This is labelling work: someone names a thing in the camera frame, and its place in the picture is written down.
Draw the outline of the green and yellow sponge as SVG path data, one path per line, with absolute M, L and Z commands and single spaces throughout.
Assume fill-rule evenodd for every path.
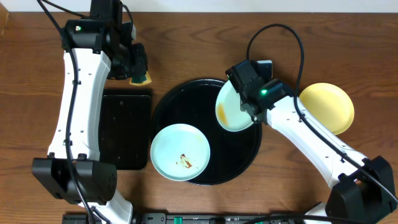
M 146 72 L 145 75 L 131 77 L 129 84 L 134 85 L 134 86 L 144 86 L 144 85 L 150 84 L 151 82 L 152 82 L 152 79 L 151 79 L 149 73 Z

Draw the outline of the light blue plate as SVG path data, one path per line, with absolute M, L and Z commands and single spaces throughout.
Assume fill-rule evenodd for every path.
M 227 81 L 218 93 L 215 113 L 220 126 L 230 132 L 243 131 L 254 124 L 249 114 L 241 111 L 239 93 L 230 81 Z
M 172 124 L 159 131 L 150 147 L 156 171 L 167 179 L 182 182 L 198 177 L 210 161 L 210 143 L 189 124 Z

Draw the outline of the yellow plate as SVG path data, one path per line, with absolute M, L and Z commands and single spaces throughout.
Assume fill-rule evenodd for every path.
M 354 104 L 348 94 L 330 83 L 314 83 L 299 95 L 306 109 L 333 134 L 345 132 L 354 121 Z

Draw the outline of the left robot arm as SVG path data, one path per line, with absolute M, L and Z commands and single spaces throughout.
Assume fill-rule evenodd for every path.
M 149 82 L 145 48 L 132 21 L 69 20 L 60 30 L 65 81 L 56 132 L 34 177 L 57 199 L 86 209 L 83 223 L 133 223 L 117 190 L 117 168 L 101 160 L 99 126 L 106 80 Z

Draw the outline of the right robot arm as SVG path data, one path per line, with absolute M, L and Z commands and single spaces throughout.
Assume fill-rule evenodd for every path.
M 294 217 L 302 223 L 377 223 L 397 209 L 392 167 L 368 159 L 327 130 L 279 80 L 238 82 L 241 109 L 293 143 L 331 189 L 325 203 Z

